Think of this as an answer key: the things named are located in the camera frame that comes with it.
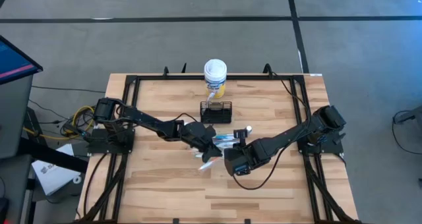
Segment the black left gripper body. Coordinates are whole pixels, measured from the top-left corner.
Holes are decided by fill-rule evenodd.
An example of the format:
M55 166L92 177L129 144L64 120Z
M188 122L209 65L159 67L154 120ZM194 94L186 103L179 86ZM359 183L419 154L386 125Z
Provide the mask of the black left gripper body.
M181 141L198 149L199 146L208 143L214 137L207 136L205 130L206 127L201 122L188 123L181 129Z

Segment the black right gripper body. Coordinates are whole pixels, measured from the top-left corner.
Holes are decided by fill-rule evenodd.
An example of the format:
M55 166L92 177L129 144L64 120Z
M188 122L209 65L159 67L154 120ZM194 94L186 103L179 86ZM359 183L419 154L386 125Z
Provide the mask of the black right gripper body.
M264 139L253 140L249 144L234 144L224 150L226 167L261 167L264 165Z

